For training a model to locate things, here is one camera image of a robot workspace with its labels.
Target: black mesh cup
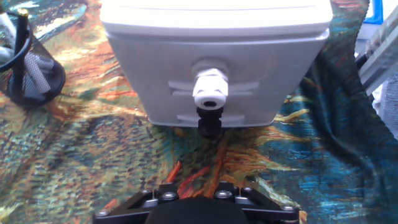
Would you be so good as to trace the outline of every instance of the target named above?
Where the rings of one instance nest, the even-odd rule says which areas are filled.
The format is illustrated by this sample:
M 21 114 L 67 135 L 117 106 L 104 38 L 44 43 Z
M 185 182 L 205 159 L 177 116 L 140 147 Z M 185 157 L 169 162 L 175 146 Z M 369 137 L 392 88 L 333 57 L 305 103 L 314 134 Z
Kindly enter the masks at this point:
M 14 88 L 15 82 L 22 83 L 22 89 Z M 0 91 L 15 104 L 32 108 L 52 101 L 60 94 L 64 84 L 63 67 L 34 37 L 31 27 L 28 26 L 23 48 L 0 66 Z

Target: black connector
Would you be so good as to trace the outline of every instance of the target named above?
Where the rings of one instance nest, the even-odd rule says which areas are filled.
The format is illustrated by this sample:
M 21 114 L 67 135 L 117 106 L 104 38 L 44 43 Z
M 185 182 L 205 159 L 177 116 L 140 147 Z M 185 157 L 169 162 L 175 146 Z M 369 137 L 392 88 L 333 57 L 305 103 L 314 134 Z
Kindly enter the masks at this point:
M 217 139 L 221 136 L 221 115 L 224 108 L 217 110 L 204 110 L 197 108 L 197 113 L 200 117 L 198 122 L 198 129 L 204 138 Z

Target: plastic enclosure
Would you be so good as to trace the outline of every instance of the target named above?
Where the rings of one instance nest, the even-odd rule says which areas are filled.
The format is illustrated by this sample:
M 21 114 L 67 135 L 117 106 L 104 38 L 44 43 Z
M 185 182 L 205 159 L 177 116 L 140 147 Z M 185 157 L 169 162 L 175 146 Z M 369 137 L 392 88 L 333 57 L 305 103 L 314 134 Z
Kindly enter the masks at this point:
M 222 127 L 271 124 L 325 43 L 329 0 L 103 0 L 101 21 L 151 123 L 197 127 L 192 66 L 228 67 Z

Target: white cable gland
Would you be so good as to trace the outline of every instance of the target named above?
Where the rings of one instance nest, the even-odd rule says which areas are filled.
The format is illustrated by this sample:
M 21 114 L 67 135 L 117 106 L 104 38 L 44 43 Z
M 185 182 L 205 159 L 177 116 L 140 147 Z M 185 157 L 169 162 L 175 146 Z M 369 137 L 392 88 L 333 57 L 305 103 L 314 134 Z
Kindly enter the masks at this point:
M 198 72 L 192 96 L 201 109 L 220 109 L 228 97 L 228 78 L 217 68 Z

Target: table surface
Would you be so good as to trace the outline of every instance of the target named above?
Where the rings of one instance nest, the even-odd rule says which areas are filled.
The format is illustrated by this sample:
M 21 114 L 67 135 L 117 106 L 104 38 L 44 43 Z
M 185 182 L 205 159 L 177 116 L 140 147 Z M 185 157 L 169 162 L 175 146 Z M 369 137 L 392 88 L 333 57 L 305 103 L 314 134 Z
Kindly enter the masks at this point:
M 67 80 L 60 96 L 34 110 L 0 96 L 0 220 L 89 223 L 92 212 L 164 182 L 184 198 L 252 177 L 276 203 L 299 206 L 302 223 L 392 223 L 398 144 L 353 57 L 368 1 L 331 3 L 330 38 L 273 125 L 208 141 L 196 129 L 148 122 L 107 42 L 100 1 L 4 1 L 29 7 L 36 36 Z

